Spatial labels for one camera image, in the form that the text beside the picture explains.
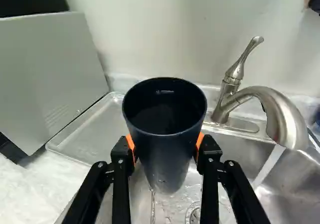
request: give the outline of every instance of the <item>sink basin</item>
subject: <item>sink basin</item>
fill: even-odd
[[[252,183],[270,157],[275,144],[216,133],[204,126],[204,134],[214,137],[223,151],[221,161],[237,161]],[[138,162],[129,180],[132,224],[198,224],[202,176],[192,160],[183,186],[172,195],[150,190]],[[305,152],[286,149],[256,195],[272,224],[318,223],[320,212],[320,155],[314,148]],[[219,184],[220,223],[236,223],[227,193]],[[96,223],[111,223],[112,186],[105,194]]]
[[[286,149],[255,192],[272,223],[319,223],[319,183],[319,153]]]

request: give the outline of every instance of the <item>faucet base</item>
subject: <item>faucet base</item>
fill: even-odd
[[[206,115],[204,124],[209,125],[209,126],[215,126],[221,129],[226,129],[226,130],[233,130],[233,131],[240,131],[244,133],[258,133],[259,132],[259,126],[251,121],[248,120],[243,120],[243,119],[238,119],[238,118],[233,118],[229,117],[227,123],[220,124],[216,122],[212,122],[210,118],[210,114]]]

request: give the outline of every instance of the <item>faucet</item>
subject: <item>faucet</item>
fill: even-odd
[[[238,91],[244,77],[245,60],[263,41],[260,36],[252,38],[239,59],[226,71],[211,120],[225,124],[232,110],[257,97],[267,116],[267,135],[288,149],[304,150],[309,144],[307,126],[297,107],[286,96],[266,86],[251,86]]]

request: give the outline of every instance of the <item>faucet handle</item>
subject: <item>faucet handle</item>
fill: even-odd
[[[224,81],[228,84],[239,85],[241,80],[244,78],[245,70],[245,60],[251,51],[261,44],[264,38],[261,36],[253,37],[244,52],[241,54],[240,58],[226,71],[224,76]]]

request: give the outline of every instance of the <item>drain strainer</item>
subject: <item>drain strainer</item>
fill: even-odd
[[[199,224],[200,223],[200,201],[192,203],[186,210],[185,224]]]
[[[190,224],[199,224],[200,223],[200,208],[196,208],[191,212]]]

